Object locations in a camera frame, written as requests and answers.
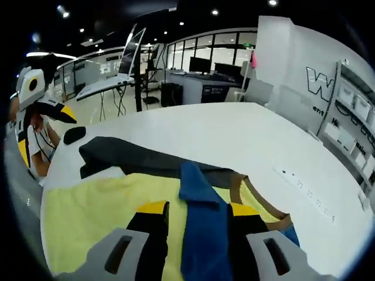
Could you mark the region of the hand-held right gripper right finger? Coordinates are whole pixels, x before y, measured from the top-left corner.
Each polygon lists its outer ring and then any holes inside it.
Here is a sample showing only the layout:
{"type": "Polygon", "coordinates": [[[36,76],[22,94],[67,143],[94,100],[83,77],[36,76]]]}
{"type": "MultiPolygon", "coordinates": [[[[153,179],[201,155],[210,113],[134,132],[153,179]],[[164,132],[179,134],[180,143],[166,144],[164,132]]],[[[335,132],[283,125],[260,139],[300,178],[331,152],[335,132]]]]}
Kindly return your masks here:
{"type": "Polygon", "coordinates": [[[230,203],[228,216],[234,280],[316,280],[305,252],[282,232],[268,230],[255,209],[230,203]]]}

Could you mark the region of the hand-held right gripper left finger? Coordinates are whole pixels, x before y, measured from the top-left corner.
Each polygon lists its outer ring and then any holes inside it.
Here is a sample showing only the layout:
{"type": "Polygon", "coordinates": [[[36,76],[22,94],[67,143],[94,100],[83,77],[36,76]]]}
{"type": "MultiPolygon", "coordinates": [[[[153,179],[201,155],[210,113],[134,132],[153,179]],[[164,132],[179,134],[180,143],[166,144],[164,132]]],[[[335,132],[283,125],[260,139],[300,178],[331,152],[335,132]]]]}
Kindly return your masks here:
{"type": "Polygon", "coordinates": [[[116,228],[89,250],[85,279],[161,280],[168,230],[168,201],[138,207],[126,228],[116,228]]]}

